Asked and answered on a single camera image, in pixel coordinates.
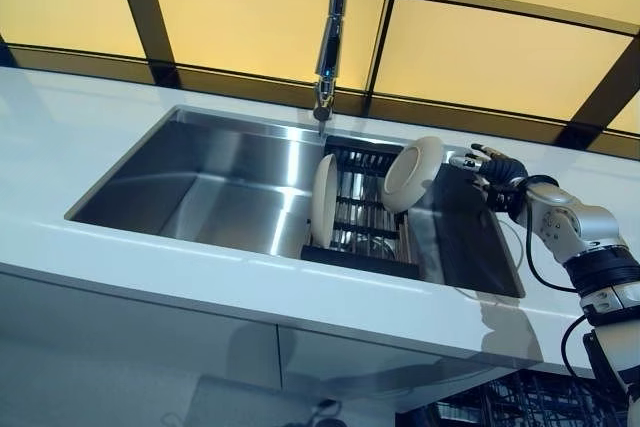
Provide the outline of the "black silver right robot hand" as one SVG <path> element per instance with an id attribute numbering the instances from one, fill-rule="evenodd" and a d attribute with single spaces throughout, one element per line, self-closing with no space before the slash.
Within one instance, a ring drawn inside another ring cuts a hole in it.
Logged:
<path id="1" fill-rule="evenodd" d="M 491 186 L 514 187 L 529 176 L 521 161 L 479 143 L 473 143 L 464 154 L 452 154 L 447 163 L 470 172 L 467 183 L 481 191 Z"/>

